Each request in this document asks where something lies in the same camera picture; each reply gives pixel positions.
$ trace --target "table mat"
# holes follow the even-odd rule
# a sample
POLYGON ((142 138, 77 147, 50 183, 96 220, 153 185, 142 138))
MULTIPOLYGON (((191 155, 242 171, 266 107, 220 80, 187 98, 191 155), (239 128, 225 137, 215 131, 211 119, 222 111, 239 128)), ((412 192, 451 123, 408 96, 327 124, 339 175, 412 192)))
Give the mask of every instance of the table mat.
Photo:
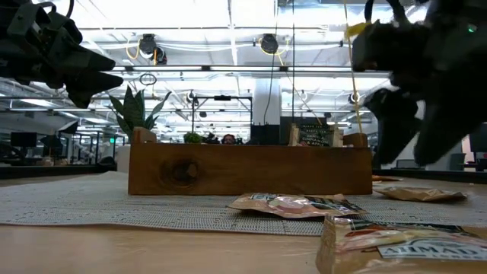
MULTIPOLYGON (((372 221, 486 226, 485 197, 456 204, 403 202, 347 196, 372 221)), ((236 196, 129 196, 127 175, 108 172, 51 183, 0 188, 0 224, 129 225, 193 231, 318 236, 323 219, 283 219, 226 206, 236 196)))

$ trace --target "snake plant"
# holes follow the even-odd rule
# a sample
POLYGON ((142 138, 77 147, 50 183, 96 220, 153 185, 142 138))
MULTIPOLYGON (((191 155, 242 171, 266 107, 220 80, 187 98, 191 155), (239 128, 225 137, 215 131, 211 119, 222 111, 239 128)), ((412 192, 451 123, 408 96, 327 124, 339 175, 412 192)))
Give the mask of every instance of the snake plant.
POLYGON ((138 91, 135 96, 133 95, 130 86, 127 86, 125 97, 123 98, 123 104, 115 97, 110 95, 110 101, 112 102, 112 111, 116 115, 116 121, 118 122, 122 131, 129 137, 129 142, 132 142, 132 134, 134 127, 139 126, 151 130, 155 126, 155 121, 159 116, 156 116, 164 106, 170 92, 166 94, 164 99, 157 104, 151 113, 145 117, 145 102, 144 91, 138 91))

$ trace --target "crumpled wrapper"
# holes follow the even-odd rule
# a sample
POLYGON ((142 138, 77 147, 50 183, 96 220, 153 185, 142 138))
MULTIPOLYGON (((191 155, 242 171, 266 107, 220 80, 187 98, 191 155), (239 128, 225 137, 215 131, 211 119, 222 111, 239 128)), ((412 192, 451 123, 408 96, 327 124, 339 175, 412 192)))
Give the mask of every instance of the crumpled wrapper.
POLYGON ((318 216, 344 216, 367 213, 351 204, 342 194, 330 196, 299 196, 268 193, 247 193, 238 197, 228 207, 240 210, 257 210, 284 218, 309 218, 318 216))
POLYGON ((422 187, 390 186, 374 188, 374 191, 393 199, 413 202, 441 202, 466 199, 466 194, 448 190, 436 190, 422 187))
POLYGON ((320 274, 484 274, 487 229, 325 218, 320 274))

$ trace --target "monitor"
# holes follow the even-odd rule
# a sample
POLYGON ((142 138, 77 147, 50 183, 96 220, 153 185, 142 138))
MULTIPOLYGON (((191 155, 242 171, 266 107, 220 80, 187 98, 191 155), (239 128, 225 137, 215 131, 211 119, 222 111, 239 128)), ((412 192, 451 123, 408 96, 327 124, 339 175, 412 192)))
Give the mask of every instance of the monitor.
POLYGON ((36 132, 11 132, 10 145, 21 148, 35 148, 37 146, 36 132))
POLYGON ((475 132, 470 133, 470 151, 487 152, 487 124, 483 123, 475 132))

